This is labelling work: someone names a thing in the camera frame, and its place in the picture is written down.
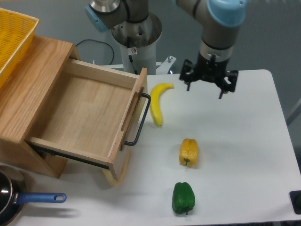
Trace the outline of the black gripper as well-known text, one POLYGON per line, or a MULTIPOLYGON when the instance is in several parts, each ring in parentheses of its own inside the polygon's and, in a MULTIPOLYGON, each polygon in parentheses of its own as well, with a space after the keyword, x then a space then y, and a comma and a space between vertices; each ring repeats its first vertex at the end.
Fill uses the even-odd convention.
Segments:
POLYGON ((216 83, 221 90, 221 99, 223 94, 235 92, 238 80, 237 70, 226 71, 228 62, 229 59, 216 62, 215 56, 207 60, 199 53, 196 65, 188 59, 184 60, 179 80, 187 85, 187 91, 190 90, 191 83, 198 80, 216 83))

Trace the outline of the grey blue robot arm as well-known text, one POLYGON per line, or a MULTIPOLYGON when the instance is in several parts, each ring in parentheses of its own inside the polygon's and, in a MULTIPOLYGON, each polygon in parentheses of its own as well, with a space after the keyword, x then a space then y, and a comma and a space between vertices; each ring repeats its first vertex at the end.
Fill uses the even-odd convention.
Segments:
MULTIPOLYGON (((246 0, 177 0, 180 7, 203 27, 196 63, 185 60, 179 79, 185 84, 202 80, 214 83, 221 93, 234 92, 238 71, 227 71, 239 28, 246 17, 246 0)), ((100 32, 111 31, 115 41, 125 50, 123 63, 130 71, 154 65, 139 56, 152 47, 162 34, 160 19, 149 11, 146 0, 93 0, 85 7, 90 22, 100 32)))

